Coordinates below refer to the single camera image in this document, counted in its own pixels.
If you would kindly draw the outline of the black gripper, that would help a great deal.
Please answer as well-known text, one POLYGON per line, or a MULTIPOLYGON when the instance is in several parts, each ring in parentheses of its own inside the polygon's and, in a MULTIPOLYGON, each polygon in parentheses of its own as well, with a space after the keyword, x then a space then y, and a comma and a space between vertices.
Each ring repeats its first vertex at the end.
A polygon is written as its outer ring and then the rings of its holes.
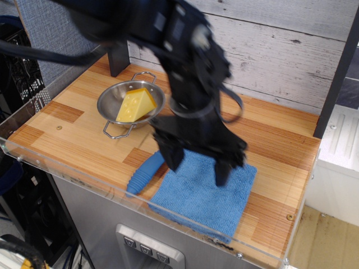
POLYGON ((247 143, 225 126, 238 116, 226 119, 220 111, 221 93, 242 106, 223 84, 231 75, 224 50, 204 18, 168 17, 159 32, 153 51, 168 76, 174 114, 151 121, 160 153, 173 171, 185 149, 212 157, 216 186, 225 186, 232 170, 244 165, 247 143))

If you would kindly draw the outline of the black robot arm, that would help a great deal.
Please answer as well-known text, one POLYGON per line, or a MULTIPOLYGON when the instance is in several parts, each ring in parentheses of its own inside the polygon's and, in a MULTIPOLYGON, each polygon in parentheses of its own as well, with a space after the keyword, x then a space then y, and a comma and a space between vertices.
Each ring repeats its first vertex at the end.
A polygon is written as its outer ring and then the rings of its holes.
POLYGON ((241 98, 224 86, 229 62, 213 39, 204 14, 186 1, 61 1, 88 40, 113 47, 128 40, 150 49, 166 72, 171 116, 150 121, 170 169, 190 150, 215 160, 218 186, 245 162, 244 140, 232 133, 220 112, 220 94, 241 98))

